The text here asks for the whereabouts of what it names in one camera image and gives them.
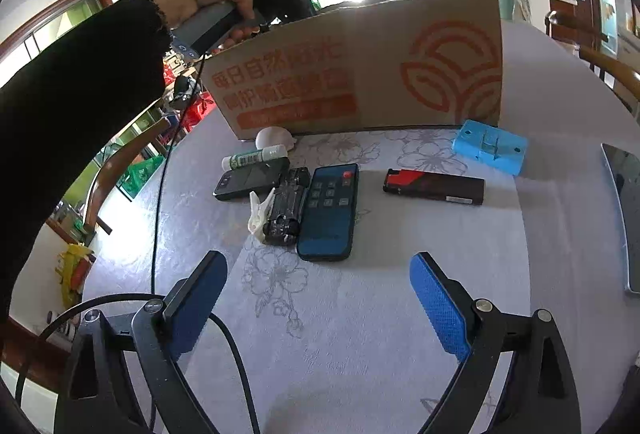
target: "white label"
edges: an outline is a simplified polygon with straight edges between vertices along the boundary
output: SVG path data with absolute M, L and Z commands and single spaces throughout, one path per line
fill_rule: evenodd
M 454 203 L 465 203 L 471 205 L 474 201 L 469 198 L 456 198 L 455 196 L 447 196 L 447 201 L 453 201 Z

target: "cardboard box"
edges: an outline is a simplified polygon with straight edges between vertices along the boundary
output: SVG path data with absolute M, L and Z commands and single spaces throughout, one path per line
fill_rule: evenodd
M 276 27 L 208 59 L 203 72 L 231 129 L 254 138 L 385 127 L 495 125 L 498 0 L 367 0 Z

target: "white plastic clip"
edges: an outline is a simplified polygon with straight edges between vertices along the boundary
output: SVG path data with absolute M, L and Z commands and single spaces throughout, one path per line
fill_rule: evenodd
M 271 192 L 269 192 L 269 195 L 262 203 L 260 203 L 260 198 L 258 198 L 258 195 L 255 192 L 251 191 L 251 194 L 249 194 L 251 217 L 249 217 L 247 227 L 249 228 L 249 232 L 251 232 L 261 243 L 264 243 L 262 227 L 267 222 L 268 216 L 271 213 L 275 193 L 276 189 L 271 189 Z

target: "blue remote control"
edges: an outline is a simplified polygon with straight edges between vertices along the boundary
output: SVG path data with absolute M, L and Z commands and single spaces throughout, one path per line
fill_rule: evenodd
M 358 164 L 319 167 L 309 188 L 298 255 L 306 261 L 341 261 L 349 257 L 358 190 Z

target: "glue stick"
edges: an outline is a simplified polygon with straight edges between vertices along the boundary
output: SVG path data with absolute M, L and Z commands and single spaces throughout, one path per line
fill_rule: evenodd
M 239 169 L 251 163 L 269 161 L 270 159 L 282 158 L 284 156 L 287 156 L 287 148 L 284 145 L 272 145 L 271 147 L 265 147 L 257 151 L 225 156 L 222 159 L 222 169 L 226 172 L 227 170 Z

